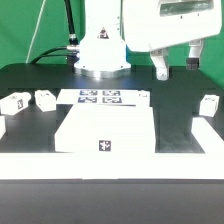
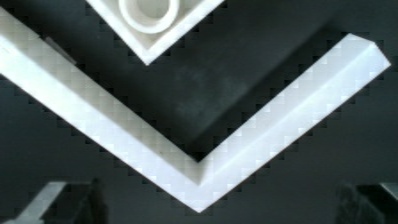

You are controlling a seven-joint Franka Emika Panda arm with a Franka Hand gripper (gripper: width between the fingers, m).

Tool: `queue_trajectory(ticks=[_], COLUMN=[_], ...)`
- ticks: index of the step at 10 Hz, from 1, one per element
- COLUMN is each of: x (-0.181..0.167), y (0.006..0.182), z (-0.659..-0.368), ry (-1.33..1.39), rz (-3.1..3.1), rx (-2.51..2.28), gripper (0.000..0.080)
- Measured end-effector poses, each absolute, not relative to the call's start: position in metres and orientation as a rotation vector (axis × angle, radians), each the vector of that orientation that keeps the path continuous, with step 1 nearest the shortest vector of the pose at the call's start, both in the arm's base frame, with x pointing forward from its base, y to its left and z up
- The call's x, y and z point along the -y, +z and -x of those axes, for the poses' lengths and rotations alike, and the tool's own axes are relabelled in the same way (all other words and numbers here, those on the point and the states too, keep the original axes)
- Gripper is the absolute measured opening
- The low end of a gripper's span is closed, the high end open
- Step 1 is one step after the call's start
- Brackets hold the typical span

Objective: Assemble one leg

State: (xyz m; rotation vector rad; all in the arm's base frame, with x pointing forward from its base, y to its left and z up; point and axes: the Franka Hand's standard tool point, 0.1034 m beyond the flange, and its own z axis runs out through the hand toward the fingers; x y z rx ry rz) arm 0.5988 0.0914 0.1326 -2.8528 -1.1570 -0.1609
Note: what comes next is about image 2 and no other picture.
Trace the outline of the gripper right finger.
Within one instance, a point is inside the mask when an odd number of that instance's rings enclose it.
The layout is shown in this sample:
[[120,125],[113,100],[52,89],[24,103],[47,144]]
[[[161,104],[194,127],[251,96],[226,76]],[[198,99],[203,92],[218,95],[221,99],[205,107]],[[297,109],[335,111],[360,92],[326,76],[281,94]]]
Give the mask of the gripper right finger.
[[344,185],[337,224],[398,224],[398,183]]

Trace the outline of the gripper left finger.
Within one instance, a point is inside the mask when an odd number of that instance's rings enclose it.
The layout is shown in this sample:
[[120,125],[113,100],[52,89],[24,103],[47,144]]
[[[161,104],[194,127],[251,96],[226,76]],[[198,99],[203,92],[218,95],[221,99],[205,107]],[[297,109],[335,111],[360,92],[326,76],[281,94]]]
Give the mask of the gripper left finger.
[[107,205],[98,180],[51,182],[11,224],[107,224]]

